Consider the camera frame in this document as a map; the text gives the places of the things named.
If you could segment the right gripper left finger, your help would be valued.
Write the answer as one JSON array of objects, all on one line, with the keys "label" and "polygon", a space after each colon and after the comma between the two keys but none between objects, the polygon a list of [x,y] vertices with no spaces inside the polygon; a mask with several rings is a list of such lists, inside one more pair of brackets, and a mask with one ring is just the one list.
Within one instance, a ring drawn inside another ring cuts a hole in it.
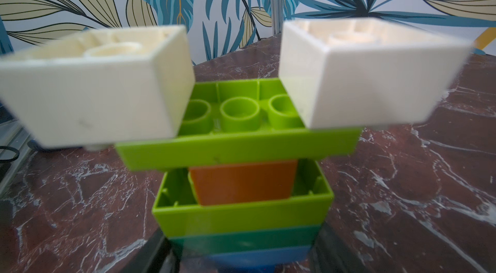
[{"label": "right gripper left finger", "polygon": [[158,229],[121,272],[174,272],[174,251],[170,241]]}]

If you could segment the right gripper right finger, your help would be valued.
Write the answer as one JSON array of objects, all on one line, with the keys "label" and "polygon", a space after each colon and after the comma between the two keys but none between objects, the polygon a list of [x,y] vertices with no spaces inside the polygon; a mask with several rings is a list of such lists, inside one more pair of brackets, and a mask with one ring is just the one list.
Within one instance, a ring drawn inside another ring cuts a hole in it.
[{"label": "right gripper right finger", "polygon": [[309,252],[309,267],[310,272],[369,272],[359,257],[327,223],[322,224]]}]

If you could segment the dark green long brick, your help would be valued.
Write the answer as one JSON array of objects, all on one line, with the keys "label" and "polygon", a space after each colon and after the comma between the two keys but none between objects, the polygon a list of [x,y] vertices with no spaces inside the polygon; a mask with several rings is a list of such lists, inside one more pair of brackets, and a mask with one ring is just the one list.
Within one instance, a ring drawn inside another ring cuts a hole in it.
[{"label": "dark green long brick", "polygon": [[205,256],[311,245],[320,228],[320,225],[311,225],[251,232],[186,236],[171,238],[169,241],[173,251],[178,256]]}]

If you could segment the light green long brick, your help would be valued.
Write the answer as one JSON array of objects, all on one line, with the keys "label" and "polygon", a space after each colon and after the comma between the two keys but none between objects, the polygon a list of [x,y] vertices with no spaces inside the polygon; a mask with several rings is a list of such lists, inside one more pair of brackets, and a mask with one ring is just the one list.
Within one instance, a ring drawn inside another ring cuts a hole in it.
[{"label": "light green long brick", "polygon": [[121,142],[129,170],[323,159],[355,151],[361,128],[304,126],[277,78],[196,83],[175,138]]},{"label": "light green long brick", "polygon": [[202,206],[188,175],[185,168],[165,173],[152,207],[168,238],[320,225],[335,199],[319,163],[310,159],[298,164],[288,199]]}]

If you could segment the blue brick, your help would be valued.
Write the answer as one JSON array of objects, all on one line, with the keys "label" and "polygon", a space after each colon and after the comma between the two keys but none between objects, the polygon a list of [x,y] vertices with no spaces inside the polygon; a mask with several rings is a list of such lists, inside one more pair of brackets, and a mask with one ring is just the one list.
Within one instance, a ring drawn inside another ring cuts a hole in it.
[{"label": "blue brick", "polygon": [[303,261],[311,245],[232,252],[207,256],[218,267],[252,268]]}]

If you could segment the small orange brick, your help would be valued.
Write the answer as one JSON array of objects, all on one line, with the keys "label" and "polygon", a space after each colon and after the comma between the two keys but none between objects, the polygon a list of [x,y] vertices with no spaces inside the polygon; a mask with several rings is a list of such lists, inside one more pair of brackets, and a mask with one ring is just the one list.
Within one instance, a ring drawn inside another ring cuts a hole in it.
[{"label": "small orange brick", "polygon": [[202,206],[288,199],[298,160],[192,167],[189,176]]}]

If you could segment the cream square brick large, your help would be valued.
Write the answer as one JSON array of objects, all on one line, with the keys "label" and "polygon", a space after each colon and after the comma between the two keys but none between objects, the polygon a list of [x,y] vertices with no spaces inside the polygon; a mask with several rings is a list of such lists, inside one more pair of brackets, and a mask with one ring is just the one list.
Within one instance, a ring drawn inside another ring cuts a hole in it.
[{"label": "cream square brick large", "polygon": [[46,149],[176,137],[194,85],[183,25],[91,29],[1,57],[1,102]]}]

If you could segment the small cream brick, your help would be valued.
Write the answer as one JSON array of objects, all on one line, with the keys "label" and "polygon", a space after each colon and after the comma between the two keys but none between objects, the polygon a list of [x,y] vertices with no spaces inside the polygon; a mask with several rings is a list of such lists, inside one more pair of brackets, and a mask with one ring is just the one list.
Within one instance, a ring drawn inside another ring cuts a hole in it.
[{"label": "small cream brick", "polygon": [[382,19],[299,19],[283,24],[278,76],[309,129],[422,123],[472,49]]}]

